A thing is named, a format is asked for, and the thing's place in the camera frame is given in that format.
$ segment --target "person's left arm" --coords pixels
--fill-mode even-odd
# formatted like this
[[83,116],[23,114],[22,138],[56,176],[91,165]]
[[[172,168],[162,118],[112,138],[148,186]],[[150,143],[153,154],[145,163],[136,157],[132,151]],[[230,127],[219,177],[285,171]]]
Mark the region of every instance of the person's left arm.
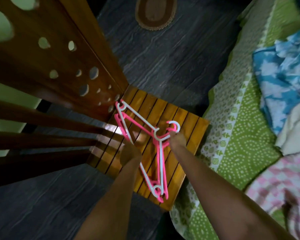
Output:
[[121,152],[121,172],[110,190],[96,203],[74,240],[126,239],[134,182],[142,154],[125,141]]

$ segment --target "chair backrest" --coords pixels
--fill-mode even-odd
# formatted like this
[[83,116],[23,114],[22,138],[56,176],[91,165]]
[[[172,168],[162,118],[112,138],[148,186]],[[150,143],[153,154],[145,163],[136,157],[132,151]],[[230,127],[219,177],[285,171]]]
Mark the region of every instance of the chair backrest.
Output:
[[[0,0],[0,83],[108,122],[128,87],[85,0]],[[0,101],[0,119],[104,134]],[[0,132],[0,150],[94,146],[95,139]],[[0,157],[0,185],[85,163],[88,150]]]

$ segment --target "forearm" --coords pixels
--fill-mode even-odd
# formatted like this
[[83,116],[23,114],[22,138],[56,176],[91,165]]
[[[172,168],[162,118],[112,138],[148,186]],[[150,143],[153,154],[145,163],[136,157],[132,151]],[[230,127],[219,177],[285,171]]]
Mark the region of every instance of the forearm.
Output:
[[75,240],[125,239],[134,182],[140,162],[129,161],[110,190],[97,202]]
[[219,239],[294,239],[255,202],[185,147],[173,152]]

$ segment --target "person's right arm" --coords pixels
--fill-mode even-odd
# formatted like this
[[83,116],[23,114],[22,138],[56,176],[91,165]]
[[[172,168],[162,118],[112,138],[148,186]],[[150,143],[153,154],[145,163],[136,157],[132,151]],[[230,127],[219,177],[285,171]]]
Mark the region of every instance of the person's right arm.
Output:
[[220,240],[295,240],[242,191],[189,152],[182,133],[171,131],[170,136],[171,150]]

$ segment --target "person's left hand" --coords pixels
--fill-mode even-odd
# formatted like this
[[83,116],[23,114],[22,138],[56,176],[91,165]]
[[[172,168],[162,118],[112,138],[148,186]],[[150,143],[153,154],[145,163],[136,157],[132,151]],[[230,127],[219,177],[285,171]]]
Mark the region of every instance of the person's left hand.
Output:
[[124,167],[129,161],[136,160],[139,163],[142,159],[142,154],[140,150],[133,145],[130,141],[124,140],[123,141],[124,147],[121,150],[120,154],[120,163]]

